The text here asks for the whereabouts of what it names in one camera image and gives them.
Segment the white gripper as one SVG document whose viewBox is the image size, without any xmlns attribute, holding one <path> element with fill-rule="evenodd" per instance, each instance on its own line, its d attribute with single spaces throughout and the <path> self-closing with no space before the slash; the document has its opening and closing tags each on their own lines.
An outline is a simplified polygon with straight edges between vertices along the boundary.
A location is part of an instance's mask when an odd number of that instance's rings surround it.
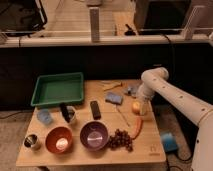
<svg viewBox="0 0 213 171">
<path fill-rule="evenodd" d="M 154 97 L 154 91 L 142 83 L 137 90 L 136 97 L 140 101 L 144 101 L 140 107 L 140 115 L 144 116 L 148 110 L 148 101 L 151 101 Z"/>
</svg>

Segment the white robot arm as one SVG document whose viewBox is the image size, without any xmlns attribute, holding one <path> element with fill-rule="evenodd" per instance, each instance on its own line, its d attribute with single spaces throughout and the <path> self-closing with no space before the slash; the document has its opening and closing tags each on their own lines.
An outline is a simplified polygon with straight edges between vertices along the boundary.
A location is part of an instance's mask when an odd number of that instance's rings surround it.
<svg viewBox="0 0 213 171">
<path fill-rule="evenodd" d="M 191 171 L 213 171 L 213 105 L 168 83 L 168 77 L 164 67 L 144 71 L 136 97 L 145 104 L 158 93 L 196 125 Z"/>
</svg>

